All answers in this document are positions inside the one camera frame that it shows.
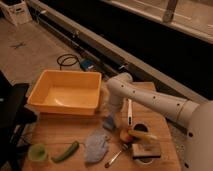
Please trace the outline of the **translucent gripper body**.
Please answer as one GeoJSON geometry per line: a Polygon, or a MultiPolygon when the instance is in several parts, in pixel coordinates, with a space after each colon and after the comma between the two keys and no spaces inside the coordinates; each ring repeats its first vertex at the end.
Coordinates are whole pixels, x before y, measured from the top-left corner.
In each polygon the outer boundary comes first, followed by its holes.
{"type": "Polygon", "coordinates": [[[109,116],[112,116],[114,119],[116,128],[119,128],[121,126],[121,121],[122,121],[121,107],[115,106],[115,105],[109,105],[108,110],[109,110],[109,116]]]}

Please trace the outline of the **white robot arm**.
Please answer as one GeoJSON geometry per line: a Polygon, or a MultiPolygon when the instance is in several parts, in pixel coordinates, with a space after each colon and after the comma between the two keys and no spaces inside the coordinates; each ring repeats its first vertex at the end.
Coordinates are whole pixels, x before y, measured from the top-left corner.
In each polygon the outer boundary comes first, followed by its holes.
{"type": "Polygon", "coordinates": [[[187,130],[184,167],[182,171],[213,171],[213,101],[201,104],[191,100],[138,88],[129,73],[111,77],[108,110],[111,114],[123,107],[129,98],[184,127],[187,130]]]}

